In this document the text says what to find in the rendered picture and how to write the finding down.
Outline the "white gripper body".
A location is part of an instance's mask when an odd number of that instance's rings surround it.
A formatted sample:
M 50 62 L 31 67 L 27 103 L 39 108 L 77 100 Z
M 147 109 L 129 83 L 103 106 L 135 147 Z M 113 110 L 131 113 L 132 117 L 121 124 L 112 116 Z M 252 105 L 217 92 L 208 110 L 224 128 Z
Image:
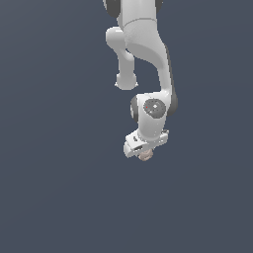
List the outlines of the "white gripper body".
M 164 129 L 161 131 L 158 139 L 154 141 L 141 140 L 137 131 L 130 133 L 126 136 L 126 142 L 124 144 L 124 153 L 126 157 L 138 156 L 141 152 L 149 149 L 154 149 L 159 145 L 163 145 L 167 142 L 169 130 Z

